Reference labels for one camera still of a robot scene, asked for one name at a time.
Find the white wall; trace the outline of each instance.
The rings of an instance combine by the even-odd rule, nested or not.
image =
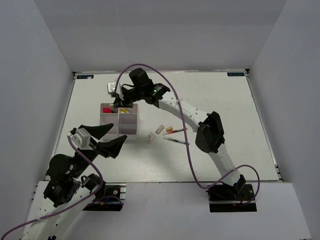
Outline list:
[[[35,0],[74,72],[249,68],[286,0]]]
[[[32,0],[0,1],[0,235],[26,220],[72,86]],[[21,231],[6,240],[20,239]]]
[[[275,158],[320,239],[320,1],[288,0],[256,58],[250,85]]]

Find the blue label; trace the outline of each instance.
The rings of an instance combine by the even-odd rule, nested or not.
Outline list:
[[[228,77],[244,77],[245,74],[243,72],[227,72]]]
[[[76,76],[76,79],[88,79],[88,78],[93,79],[94,76],[93,75],[78,75],[78,76]]]

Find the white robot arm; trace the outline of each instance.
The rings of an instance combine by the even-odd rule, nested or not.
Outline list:
[[[73,146],[76,150],[73,157],[57,154],[50,160],[46,172],[50,181],[43,193],[44,199],[38,212],[39,221],[30,226],[22,240],[61,240],[70,224],[90,202],[105,196],[119,199],[120,191],[114,191],[118,186],[106,185],[103,179],[101,180],[101,173],[100,176],[82,175],[89,162],[98,155],[105,158],[118,156],[126,135],[110,142],[96,142],[92,138],[102,138],[112,127],[112,123],[96,127],[81,125],[79,129],[70,131],[68,139],[70,143],[73,141],[78,149]]]
[[[161,83],[154,84],[142,68],[136,68],[131,71],[129,77],[133,85],[126,85],[131,87],[130,89],[125,88],[125,85],[123,85],[119,86],[114,92],[111,87],[112,83],[108,84],[108,92],[115,98],[114,107],[131,108],[134,102],[145,100],[148,104],[172,113],[180,119],[182,118],[176,96],[167,86]],[[201,151],[208,153],[221,176],[234,170],[222,182],[228,192],[238,195],[246,184],[246,180],[238,170],[235,170],[236,167],[227,152],[224,130],[219,114],[215,111],[206,113],[183,100],[178,101],[182,107],[185,123],[194,132],[197,132],[195,140],[197,147]]]

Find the marker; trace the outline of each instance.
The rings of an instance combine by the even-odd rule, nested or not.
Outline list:
[[[178,130],[173,130],[173,131],[164,132],[164,133],[162,133],[162,136],[168,135],[168,134],[179,133],[179,132],[182,132],[183,130],[184,130],[184,129],[181,128],[181,129],[178,129]]]
[[[186,145],[186,142],[185,141],[180,141],[180,140],[177,140],[177,139],[173,139],[171,137],[163,137],[164,140],[167,140],[167,141],[171,141],[171,142],[175,142],[175,143],[179,143],[179,144],[184,144]]]
[[[120,111],[120,113],[121,113],[121,114],[128,114],[129,112],[128,112],[126,109],[122,108],[121,111]]]

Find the purple cable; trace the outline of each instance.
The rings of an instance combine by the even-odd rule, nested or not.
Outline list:
[[[100,202],[102,200],[105,200],[105,199],[110,199],[110,198],[113,198],[113,199],[116,199],[118,200],[118,202],[121,204],[121,206],[123,206],[123,202],[120,200],[120,198],[118,198],[117,196],[113,196],[113,195],[109,195],[109,196],[104,196],[98,200],[94,200],[93,202],[89,203],[87,206],[85,206],[86,208],[91,206],[92,204],[95,204],[96,202]]]
[[[74,206],[82,203],[83,201],[87,200],[88,198],[90,198],[91,196],[93,196],[94,194],[96,194],[96,193],[100,190],[100,188],[102,187],[102,185],[103,185],[103,183],[104,183],[103,176],[102,176],[101,172],[99,171],[99,169],[92,163],[92,161],[90,161],[81,151],[79,151],[79,150],[75,147],[75,145],[72,143],[71,137],[70,137],[70,136],[67,136],[67,137],[68,137],[68,142],[69,142],[69,144],[71,145],[71,147],[72,147],[84,160],[86,160],[86,161],[93,167],[93,169],[98,173],[98,175],[99,175],[99,177],[100,177],[100,184],[99,184],[98,188],[97,188],[95,191],[93,191],[93,192],[90,193],[88,196],[84,197],[83,199],[75,202],[74,204],[66,207],[65,209],[62,209],[62,210],[60,210],[60,211],[57,211],[57,212],[54,212],[54,213],[51,213],[51,214],[42,216],[42,217],[40,217],[40,219],[51,218],[51,217],[57,216],[57,215],[59,215],[59,214],[62,214],[62,213],[64,213],[65,211],[68,211],[69,209],[72,209]],[[33,219],[33,220],[27,221],[27,222],[25,222],[25,223],[22,223],[22,224],[20,224],[20,225],[18,225],[18,226],[16,226],[16,227],[10,229],[9,231],[7,231],[7,232],[1,237],[1,240],[4,240],[5,237],[6,237],[9,233],[13,232],[14,230],[17,230],[17,229],[19,229],[19,228],[22,228],[22,227],[24,227],[24,226],[26,226],[26,225],[28,225],[28,224],[35,223],[35,222],[37,222],[37,221],[39,221],[39,220],[38,220],[38,219]]]
[[[153,71],[155,71],[157,74],[159,74],[170,86],[171,90],[173,91],[174,93],[174,96],[177,100],[179,100],[179,97],[178,97],[178,94],[174,88],[174,86],[169,82],[169,80],[161,73],[159,72],[157,69],[153,68],[152,66],[149,66],[147,64],[144,64],[144,63],[134,63],[134,64],[131,64],[129,65],[128,67],[126,67],[118,76],[117,80],[116,80],[116,83],[115,83],[115,89],[114,89],[114,92],[116,93],[117,92],[117,87],[118,87],[118,84],[119,84],[119,81],[120,81],[120,78],[121,76],[129,69],[129,68],[132,68],[132,67],[135,67],[135,66],[143,66],[143,67],[146,67],[146,68],[149,68]],[[181,120],[182,120],[182,126],[183,126],[183,133],[184,133],[184,140],[185,140],[185,147],[186,147],[186,155],[188,157],[188,162],[189,162],[189,166],[190,166],[190,170],[191,170],[191,173],[192,173],[192,176],[194,178],[194,181],[195,183],[202,189],[210,189],[212,188],[213,186],[217,185],[218,183],[221,183],[223,179],[225,179],[229,174],[233,173],[235,170],[230,170],[229,172],[227,172],[225,175],[223,175],[219,180],[217,180],[216,182],[214,182],[213,184],[209,185],[209,186],[202,186],[201,183],[198,181],[197,179],[197,176],[196,176],[196,173],[195,173],[195,170],[194,170],[194,167],[192,165],[192,161],[191,161],[191,155],[190,155],[190,149],[189,149],[189,142],[188,142],[188,136],[187,136],[187,131],[186,131],[186,121],[185,121],[185,117],[184,117],[184,114],[183,114],[183,109],[182,109],[182,106],[181,106],[181,103],[180,101],[177,101],[177,104],[179,106],[179,110],[180,110],[180,114],[181,114]],[[243,165],[240,165],[238,167],[236,167],[235,169],[238,170],[240,168],[243,168],[243,167],[248,167],[248,168],[251,168],[256,176],[257,176],[257,182],[258,182],[258,186],[257,186],[257,189],[256,189],[256,193],[255,195],[252,197],[252,199],[246,203],[242,203],[242,205],[246,205],[246,204],[249,204],[251,203],[253,200],[255,200],[256,196],[258,195],[258,192],[259,192],[259,189],[260,189],[260,177],[259,177],[259,174],[257,172],[257,170],[253,167],[253,166],[250,166],[250,165],[247,165],[247,164],[243,164]]]

